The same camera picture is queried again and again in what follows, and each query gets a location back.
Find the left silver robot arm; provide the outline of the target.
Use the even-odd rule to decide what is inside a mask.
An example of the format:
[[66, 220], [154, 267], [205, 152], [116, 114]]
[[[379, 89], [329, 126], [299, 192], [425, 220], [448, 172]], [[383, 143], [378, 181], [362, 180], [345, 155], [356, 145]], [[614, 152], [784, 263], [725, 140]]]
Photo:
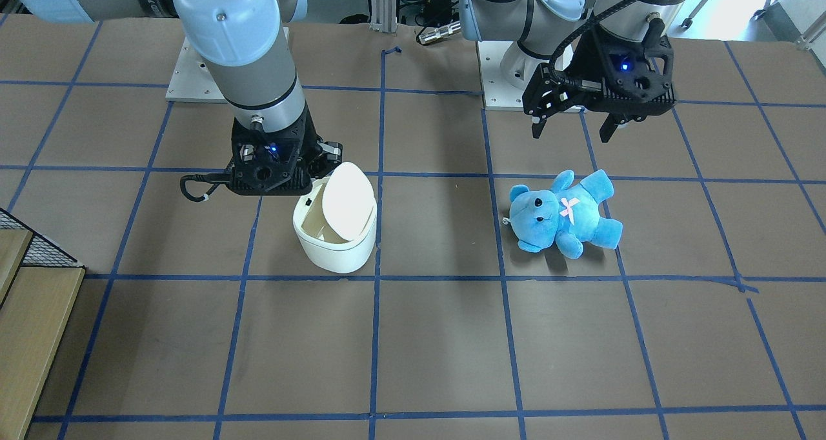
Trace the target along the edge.
[[667, 29], [685, 0], [459, 0], [470, 41], [510, 41], [504, 72], [522, 91], [533, 138], [581, 106], [607, 115], [608, 142], [630, 122], [678, 102]]

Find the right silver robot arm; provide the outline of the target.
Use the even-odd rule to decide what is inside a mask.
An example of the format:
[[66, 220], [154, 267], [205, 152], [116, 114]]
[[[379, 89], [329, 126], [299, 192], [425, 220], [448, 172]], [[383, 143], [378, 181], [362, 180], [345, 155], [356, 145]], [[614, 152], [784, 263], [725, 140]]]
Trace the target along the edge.
[[307, 0], [21, 0], [51, 23], [179, 19], [190, 46], [235, 114], [224, 172], [184, 175], [181, 193], [203, 202], [224, 185], [236, 195], [301, 196], [333, 172], [343, 147], [318, 136], [281, 25]]

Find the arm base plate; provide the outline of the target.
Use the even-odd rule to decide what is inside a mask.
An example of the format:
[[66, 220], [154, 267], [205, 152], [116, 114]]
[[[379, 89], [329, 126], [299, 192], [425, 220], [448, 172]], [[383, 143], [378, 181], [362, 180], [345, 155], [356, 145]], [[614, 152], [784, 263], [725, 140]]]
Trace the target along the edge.
[[287, 46], [284, 28], [265, 53], [241, 66], [228, 66], [201, 57], [194, 43], [184, 41], [167, 99], [182, 102], [223, 103], [239, 110], [303, 107], [306, 102]]
[[529, 79], [546, 60], [531, 57], [515, 41], [478, 41], [477, 53], [484, 108], [523, 111], [523, 94]]

